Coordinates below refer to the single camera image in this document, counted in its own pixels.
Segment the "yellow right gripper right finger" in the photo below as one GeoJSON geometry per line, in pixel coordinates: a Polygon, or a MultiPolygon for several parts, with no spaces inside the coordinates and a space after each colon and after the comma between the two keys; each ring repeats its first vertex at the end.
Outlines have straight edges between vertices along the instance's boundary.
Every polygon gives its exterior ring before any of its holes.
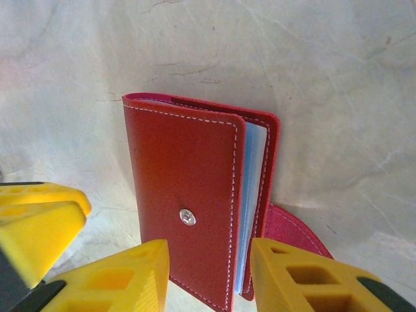
{"type": "Polygon", "coordinates": [[[415,306],[360,268],[271,239],[250,254],[258,311],[414,311],[415,306]]]}

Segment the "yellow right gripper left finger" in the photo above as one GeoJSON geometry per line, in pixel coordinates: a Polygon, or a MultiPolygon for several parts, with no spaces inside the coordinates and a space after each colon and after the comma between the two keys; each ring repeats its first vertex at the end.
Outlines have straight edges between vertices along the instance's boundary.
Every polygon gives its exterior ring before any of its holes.
{"type": "Polygon", "coordinates": [[[168,242],[151,240],[52,280],[66,286],[43,311],[164,311],[170,272],[168,242]]]}

